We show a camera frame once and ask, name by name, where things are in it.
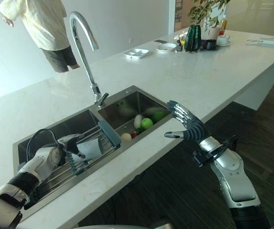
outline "white countertop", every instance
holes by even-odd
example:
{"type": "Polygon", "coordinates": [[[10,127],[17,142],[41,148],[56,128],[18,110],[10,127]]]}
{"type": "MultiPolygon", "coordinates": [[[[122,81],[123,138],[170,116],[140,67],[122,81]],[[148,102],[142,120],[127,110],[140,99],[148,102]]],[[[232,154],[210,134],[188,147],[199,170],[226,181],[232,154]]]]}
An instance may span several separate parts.
{"type": "MultiPolygon", "coordinates": [[[[131,85],[167,102],[176,100],[204,122],[213,117],[274,64],[274,48],[246,46],[260,34],[227,31],[231,45],[196,54],[159,54],[158,43],[140,48],[151,53],[129,60],[123,53],[91,65],[102,92],[131,85]]],[[[173,42],[173,35],[161,39],[173,42]]],[[[0,98],[0,186],[13,176],[12,144],[91,105],[94,97],[83,68],[0,98]]],[[[21,228],[70,228],[158,160],[179,141],[163,137],[182,130],[170,120],[115,159],[23,221],[21,228]]]]}

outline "faucet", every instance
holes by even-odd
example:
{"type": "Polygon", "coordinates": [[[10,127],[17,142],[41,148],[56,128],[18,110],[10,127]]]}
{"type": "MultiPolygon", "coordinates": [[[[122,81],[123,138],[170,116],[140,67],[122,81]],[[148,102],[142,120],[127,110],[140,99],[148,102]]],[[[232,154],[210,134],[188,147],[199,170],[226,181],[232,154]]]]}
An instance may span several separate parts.
{"type": "Polygon", "coordinates": [[[105,106],[104,100],[108,97],[109,94],[104,93],[103,95],[101,95],[99,86],[94,81],[92,72],[90,70],[89,64],[88,64],[86,56],[85,56],[85,52],[83,50],[81,41],[79,39],[78,31],[76,28],[76,22],[78,22],[81,25],[82,29],[84,30],[92,50],[94,51],[94,50],[99,49],[99,45],[98,45],[97,41],[95,40],[94,35],[93,35],[86,19],[79,12],[77,12],[77,11],[71,12],[70,16],[69,16],[69,20],[70,20],[71,33],[73,35],[75,45],[78,49],[79,55],[83,62],[83,66],[85,68],[86,74],[90,81],[90,88],[92,89],[94,97],[95,97],[94,104],[96,104],[98,107],[103,107],[103,106],[105,106]]]}

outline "green leaf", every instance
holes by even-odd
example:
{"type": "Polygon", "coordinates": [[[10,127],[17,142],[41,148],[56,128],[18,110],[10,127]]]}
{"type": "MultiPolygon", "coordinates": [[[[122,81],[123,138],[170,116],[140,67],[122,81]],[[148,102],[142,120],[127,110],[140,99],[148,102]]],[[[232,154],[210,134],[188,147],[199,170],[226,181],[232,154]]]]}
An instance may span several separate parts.
{"type": "Polygon", "coordinates": [[[196,6],[193,6],[190,10],[190,14],[193,12],[193,10],[196,9],[196,6]]]}

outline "dish rack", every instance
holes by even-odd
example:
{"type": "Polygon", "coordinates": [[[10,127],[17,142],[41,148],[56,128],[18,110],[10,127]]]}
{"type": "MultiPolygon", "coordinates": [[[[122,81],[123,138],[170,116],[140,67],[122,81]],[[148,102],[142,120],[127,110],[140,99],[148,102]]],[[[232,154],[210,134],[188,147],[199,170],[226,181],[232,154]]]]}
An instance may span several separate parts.
{"type": "Polygon", "coordinates": [[[89,161],[73,164],[72,161],[66,157],[66,163],[63,166],[56,167],[52,174],[34,190],[30,196],[29,202],[24,207],[25,209],[32,207],[42,198],[45,198],[57,189],[66,186],[66,184],[70,183],[72,180],[77,178],[81,179],[81,177],[83,178],[83,173],[86,173],[89,168],[97,164],[108,155],[112,154],[120,147],[120,138],[111,130],[106,121],[99,121],[98,125],[82,133],[81,135],[83,138],[78,140],[76,144],[98,138],[102,145],[102,156],[89,161]]]}

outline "faucet handle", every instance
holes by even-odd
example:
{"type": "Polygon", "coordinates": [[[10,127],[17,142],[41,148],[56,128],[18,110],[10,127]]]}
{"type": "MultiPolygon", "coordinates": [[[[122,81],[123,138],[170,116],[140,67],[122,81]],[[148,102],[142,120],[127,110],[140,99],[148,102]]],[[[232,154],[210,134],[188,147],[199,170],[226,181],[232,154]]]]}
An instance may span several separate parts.
{"type": "Polygon", "coordinates": [[[104,100],[109,96],[108,93],[104,93],[94,104],[98,105],[98,107],[105,106],[104,100]]]}

